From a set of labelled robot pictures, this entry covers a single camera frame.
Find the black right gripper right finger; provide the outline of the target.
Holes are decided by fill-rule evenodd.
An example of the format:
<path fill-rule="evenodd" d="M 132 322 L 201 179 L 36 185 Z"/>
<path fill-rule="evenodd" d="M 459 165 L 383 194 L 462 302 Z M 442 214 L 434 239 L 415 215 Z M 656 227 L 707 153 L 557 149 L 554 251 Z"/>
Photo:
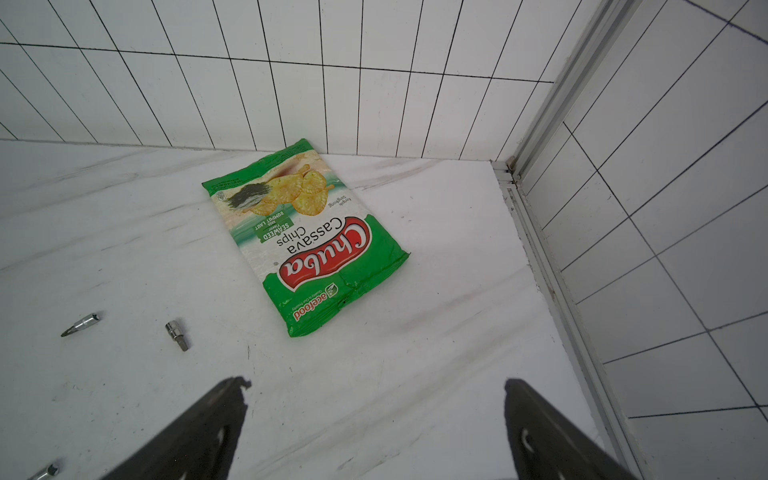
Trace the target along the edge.
<path fill-rule="evenodd" d="M 504 418 L 520 479 L 633 478 L 522 379 L 505 383 Z"/>

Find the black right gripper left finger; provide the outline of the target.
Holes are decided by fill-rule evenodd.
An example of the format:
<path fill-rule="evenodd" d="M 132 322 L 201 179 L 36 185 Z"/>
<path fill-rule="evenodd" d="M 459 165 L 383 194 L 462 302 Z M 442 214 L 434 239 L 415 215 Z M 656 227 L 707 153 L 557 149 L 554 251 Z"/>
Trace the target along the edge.
<path fill-rule="evenodd" d="M 248 406 L 251 382 L 222 380 L 152 440 L 105 475 L 107 479 L 226 479 Z"/>

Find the silver bit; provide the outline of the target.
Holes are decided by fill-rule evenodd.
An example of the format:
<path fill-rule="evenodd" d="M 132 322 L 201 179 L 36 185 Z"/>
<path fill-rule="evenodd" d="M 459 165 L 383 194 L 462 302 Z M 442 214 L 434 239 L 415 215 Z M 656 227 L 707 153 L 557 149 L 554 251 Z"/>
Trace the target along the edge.
<path fill-rule="evenodd" d="M 91 313 L 81 318 L 80 320 L 76 321 L 72 326 L 67 328 L 64 332 L 61 333 L 61 337 L 64 338 L 74 333 L 90 328 L 98 324 L 100 320 L 101 318 L 98 313 Z"/>
<path fill-rule="evenodd" d="M 176 320 L 166 323 L 165 330 L 183 352 L 186 352 L 189 349 L 189 346 L 184 337 L 184 332 Z"/>
<path fill-rule="evenodd" d="M 30 476 L 28 480 L 51 480 L 55 478 L 60 472 L 60 468 L 56 463 L 49 463 L 35 474 Z"/>

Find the green Chuba chips bag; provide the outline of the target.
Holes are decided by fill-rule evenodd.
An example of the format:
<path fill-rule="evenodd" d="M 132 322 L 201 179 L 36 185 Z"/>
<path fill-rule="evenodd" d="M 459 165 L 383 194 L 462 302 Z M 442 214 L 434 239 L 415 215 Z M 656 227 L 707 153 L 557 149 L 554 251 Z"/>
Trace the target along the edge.
<path fill-rule="evenodd" d="M 203 187 L 292 338 L 409 257 L 306 139 Z"/>

